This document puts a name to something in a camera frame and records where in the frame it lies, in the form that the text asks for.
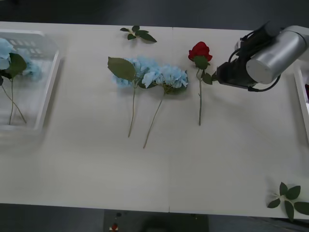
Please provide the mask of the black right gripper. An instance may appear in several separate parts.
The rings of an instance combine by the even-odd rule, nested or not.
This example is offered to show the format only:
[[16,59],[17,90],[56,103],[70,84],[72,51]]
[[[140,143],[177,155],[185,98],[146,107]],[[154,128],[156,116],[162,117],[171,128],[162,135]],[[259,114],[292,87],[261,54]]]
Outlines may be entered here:
[[243,62],[234,60],[225,62],[216,70],[217,81],[222,85],[247,89],[256,85],[247,73],[246,65]]

